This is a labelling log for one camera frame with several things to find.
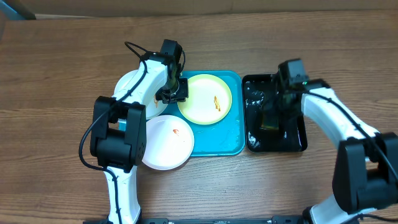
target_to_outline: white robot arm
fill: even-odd
[[[146,120],[188,97],[187,79],[180,78],[182,53],[176,41],[164,40],[160,52],[147,51],[139,69],[118,81],[112,98],[96,100],[90,152],[106,168],[111,210],[104,223],[133,224],[140,217],[136,174],[145,152]],[[108,123],[117,121],[126,124],[125,132],[109,128]]]
[[[335,95],[331,88],[316,88],[310,90],[321,96],[332,99],[344,108],[349,115],[357,122],[369,136],[374,137],[378,131],[373,127],[365,124],[357,116],[355,116]],[[363,136],[352,124],[351,121],[333,104],[319,97],[303,94],[301,99],[301,108],[304,116],[309,117],[316,122],[323,132],[328,136],[336,148],[340,141],[348,138],[364,139]],[[360,213],[369,213],[375,211],[375,208],[366,208],[356,213],[348,214],[343,211],[336,202],[334,195],[329,196],[322,203],[315,205],[310,210],[310,216],[313,224],[335,224],[344,223],[355,215]]]

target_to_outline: black container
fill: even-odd
[[[306,150],[307,135],[303,116],[281,121],[276,114],[278,128],[265,128],[261,105],[275,95],[272,75],[246,75],[242,79],[246,145],[252,152],[302,152]]]

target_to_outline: wood grain surface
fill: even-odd
[[[4,26],[6,25],[6,21],[8,21],[8,18],[6,17],[4,12],[0,11],[0,40],[2,37]]]
[[[398,9],[398,0],[4,0],[18,11],[64,16],[185,16]]]
[[[109,213],[104,174],[78,143],[93,103],[138,66],[129,40],[177,40],[186,70],[275,72],[301,57],[363,121],[398,133],[398,12],[345,11],[7,22],[0,42],[0,223],[81,223]],[[143,217],[301,214],[331,191],[336,150],[310,120],[303,153],[192,158],[138,168]],[[88,144],[85,157],[90,156]],[[376,212],[398,217],[398,207]]]

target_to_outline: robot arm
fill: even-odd
[[[324,96],[340,105],[372,138],[395,170],[398,169],[398,137],[394,133],[380,134],[361,121],[323,80],[310,81],[305,75],[301,60],[280,64],[277,76],[278,93],[282,94],[279,108],[288,109],[288,115],[296,112],[308,116],[322,128],[338,149],[332,183],[334,194],[313,206],[308,211],[307,218],[313,224],[344,223],[357,214],[369,213],[397,203],[397,180],[387,164],[377,156],[376,149],[369,145],[369,139],[365,139],[334,104],[310,93]],[[367,170],[366,158],[371,162],[378,162],[378,168]]]
[[[185,101],[188,97],[187,79],[180,78],[181,53],[177,42],[164,40],[160,52],[146,52],[139,69],[120,79],[112,98],[100,96],[95,102],[93,121],[105,111],[109,112],[92,129],[90,152],[97,157],[99,166],[106,167],[117,177],[114,180],[111,174],[104,172],[111,206],[104,223],[120,224],[118,213],[123,224],[136,223],[140,217],[136,178],[137,166],[145,153],[146,119],[161,114],[167,104]],[[116,102],[137,83],[130,96],[123,102]],[[109,128],[108,123],[117,121],[126,124],[126,131]]]
[[[337,98],[335,92],[331,88],[321,87],[312,89],[310,92],[331,98],[334,102],[338,103],[371,137],[374,137],[375,133],[378,133],[376,129],[368,126],[355,116]],[[336,106],[324,99],[313,95],[303,94],[301,99],[301,108],[305,116],[312,119],[319,125],[319,127],[322,128],[323,132],[328,136],[336,148],[339,147],[340,141],[345,141],[348,138],[364,139],[364,136],[353,126],[347,117]],[[322,203],[311,208],[310,218],[314,224],[343,223],[357,214],[369,213],[375,210],[375,208],[365,208],[356,213],[348,214],[337,204],[335,196],[331,195]]]

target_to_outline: yellow plate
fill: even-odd
[[[195,124],[214,124],[231,109],[232,93],[228,85],[214,75],[201,74],[188,79],[189,97],[178,102],[181,114]]]

